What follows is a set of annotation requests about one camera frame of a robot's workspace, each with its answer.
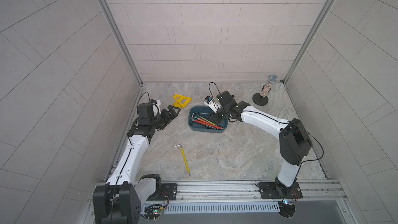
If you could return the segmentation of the thin green hex key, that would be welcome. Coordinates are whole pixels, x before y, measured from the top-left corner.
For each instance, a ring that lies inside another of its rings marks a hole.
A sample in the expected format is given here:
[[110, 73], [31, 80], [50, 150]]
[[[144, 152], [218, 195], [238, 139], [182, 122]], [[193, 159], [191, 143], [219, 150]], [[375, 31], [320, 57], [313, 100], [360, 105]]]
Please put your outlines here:
[[208, 122], [208, 123], [212, 124], [212, 125], [216, 125], [215, 123], [209, 121], [208, 119], [206, 119], [206, 118], [204, 118], [204, 117], [202, 117], [202, 116], [199, 116], [199, 118], [202, 119], [202, 120], [205, 121], [205, 122]]

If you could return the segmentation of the orange hex key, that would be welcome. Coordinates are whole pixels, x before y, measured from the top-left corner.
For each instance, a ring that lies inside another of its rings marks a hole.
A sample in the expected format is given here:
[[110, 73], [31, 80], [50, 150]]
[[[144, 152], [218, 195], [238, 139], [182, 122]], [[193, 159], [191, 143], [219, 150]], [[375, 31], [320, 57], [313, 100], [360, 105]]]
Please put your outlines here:
[[212, 123], [212, 122], [210, 122], [210, 121], [208, 121], [208, 120], [206, 120], [206, 119], [203, 119], [203, 118], [199, 118], [198, 121], [201, 121], [201, 122], [203, 122], [203, 123], [206, 123], [207, 125], [214, 126], [216, 129], [223, 129], [223, 127], [221, 127], [220, 125], [215, 124], [215, 123]]

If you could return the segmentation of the red hex key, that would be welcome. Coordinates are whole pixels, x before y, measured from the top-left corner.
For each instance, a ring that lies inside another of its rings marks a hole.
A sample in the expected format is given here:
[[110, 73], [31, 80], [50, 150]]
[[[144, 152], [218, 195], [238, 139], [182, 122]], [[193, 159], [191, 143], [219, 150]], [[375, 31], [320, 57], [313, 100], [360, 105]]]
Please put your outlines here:
[[214, 126], [207, 125], [206, 123], [203, 123], [203, 122], [201, 122], [201, 121], [194, 120], [194, 122], [195, 122], [195, 123], [198, 123], [198, 124], [200, 124], [200, 125], [209, 127], [209, 128], [211, 128], [211, 129], [216, 129]]

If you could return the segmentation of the long black hex key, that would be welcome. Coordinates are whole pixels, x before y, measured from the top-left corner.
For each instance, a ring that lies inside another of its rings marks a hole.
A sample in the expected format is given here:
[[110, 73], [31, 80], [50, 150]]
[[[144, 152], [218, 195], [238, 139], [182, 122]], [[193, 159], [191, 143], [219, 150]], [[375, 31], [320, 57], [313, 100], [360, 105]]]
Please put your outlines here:
[[199, 116], [199, 115], [193, 115], [192, 116], [192, 121], [194, 123], [197, 123], [197, 124], [202, 125], [202, 126], [204, 126], [206, 128], [209, 128], [209, 129], [220, 129], [221, 128], [220, 126], [210, 122], [208, 119], [206, 119], [206, 118], [204, 118], [202, 116]]

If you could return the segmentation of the yellow hex key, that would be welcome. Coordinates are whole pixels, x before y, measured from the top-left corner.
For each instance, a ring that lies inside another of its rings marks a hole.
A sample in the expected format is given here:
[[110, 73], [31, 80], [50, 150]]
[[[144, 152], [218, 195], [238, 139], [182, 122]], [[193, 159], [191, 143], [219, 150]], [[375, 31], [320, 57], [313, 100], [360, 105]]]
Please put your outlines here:
[[176, 147], [176, 148], [180, 148], [181, 153], [182, 153], [182, 156], [183, 156], [184, 164], [185, 164], [186, 169], [187, 169], [187, 172], [188, 172], [188, 175], [191, 176], [190, 169], [189, 169], [189, 166], [188, 166], [188, 162], [187, 162], [187, 159], [186, 159], [186, 155], [185, 155], [185, 153], [184, 153], [184, 150], [183, 150], [182, 145], [178, 144], [178, 145], [176, 145], [175, 147]]

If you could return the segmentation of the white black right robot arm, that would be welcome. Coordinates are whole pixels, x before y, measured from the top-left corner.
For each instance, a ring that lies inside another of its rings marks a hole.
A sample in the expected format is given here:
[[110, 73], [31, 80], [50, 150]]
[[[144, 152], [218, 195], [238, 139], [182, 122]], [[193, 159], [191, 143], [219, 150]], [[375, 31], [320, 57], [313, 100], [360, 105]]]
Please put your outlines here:
[[207, 96], [204, 103], [213, 111], [210, 121], [236, 120], [256, 126], [279, 140], [283, 164], [275, 179], [275, 190], [285, 196], [296, 182], [304, 159], [312, 149], [312, 141], [301, 121], [280, 119], [266, 114], [246, 102], [237, 103], [233, 95], [224, 91], [214, 100]]

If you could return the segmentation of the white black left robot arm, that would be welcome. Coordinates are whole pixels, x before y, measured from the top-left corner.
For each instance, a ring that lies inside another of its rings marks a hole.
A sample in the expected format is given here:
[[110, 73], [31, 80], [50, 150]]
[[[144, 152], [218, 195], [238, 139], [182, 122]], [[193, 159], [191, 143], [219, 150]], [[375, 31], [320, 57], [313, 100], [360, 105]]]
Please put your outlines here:
[[159, 100], [138, 105], [137, 117], [127, 133], [126, 147], [116, 169], [104, 185], [94, 190], [95, 223], [136, 224], [141, 217], [155, 221], [164, 213], [166, 204], [144, 206], [148, 199], [156, 200], [167, 195], [162, 190], [160, 176], [145, 175], [137, 184], [134, 183], [154, 134], [165, 129], [181, 111], [173, 105], [161, 110], [160, 105]]

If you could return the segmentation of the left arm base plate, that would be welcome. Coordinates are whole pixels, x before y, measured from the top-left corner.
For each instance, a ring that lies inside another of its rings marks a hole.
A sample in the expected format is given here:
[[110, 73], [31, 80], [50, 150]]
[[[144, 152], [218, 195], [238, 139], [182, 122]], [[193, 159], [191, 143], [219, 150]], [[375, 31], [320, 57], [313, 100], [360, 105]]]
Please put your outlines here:
[[148, 201], [175, 201], [177, 195], [177, 184], [162, 184], [161, 189], [157, 189], [147, 200]]

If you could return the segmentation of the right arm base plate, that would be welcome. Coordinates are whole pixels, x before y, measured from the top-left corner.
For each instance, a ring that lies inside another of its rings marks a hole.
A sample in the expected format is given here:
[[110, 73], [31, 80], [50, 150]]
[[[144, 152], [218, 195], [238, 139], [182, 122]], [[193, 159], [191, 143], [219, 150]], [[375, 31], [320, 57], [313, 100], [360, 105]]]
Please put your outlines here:
[[255, 185], [258, 187], [261, 198], [265, 199], [292, 199], [298, 200], [303, 198], [300, 186], [297, 181], [292, 186], [286, 187], [279, 182], [259, 181]]

